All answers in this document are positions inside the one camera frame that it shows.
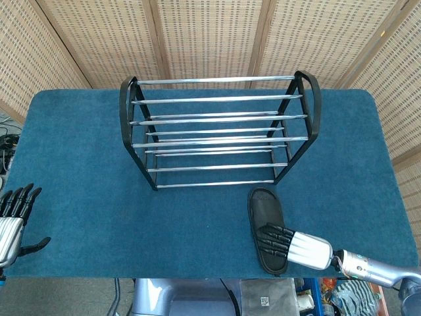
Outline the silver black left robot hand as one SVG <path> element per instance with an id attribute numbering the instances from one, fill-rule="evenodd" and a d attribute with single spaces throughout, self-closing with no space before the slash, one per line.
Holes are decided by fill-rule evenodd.
<path id="1" fill-rule="evenodd" d="M 34 202 L 42 191 L 42 188 L 33 187 L 34 184 L 29 183 L 1 196 L 1 270 L 10 267 L 17 257 L 42 250 L 51 241 L 50 237 L 45 237 L 37 244 L 21 246 Z"/>

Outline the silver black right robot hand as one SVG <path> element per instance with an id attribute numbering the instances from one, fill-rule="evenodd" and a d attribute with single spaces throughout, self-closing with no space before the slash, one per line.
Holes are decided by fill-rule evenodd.
<path id="1" fill-rule="evenodd" d="M 263 253 L 319 271 L 327 269 L 333 257 L 325 239 L 272 223 L 257 230 L 257 246 Z"/>

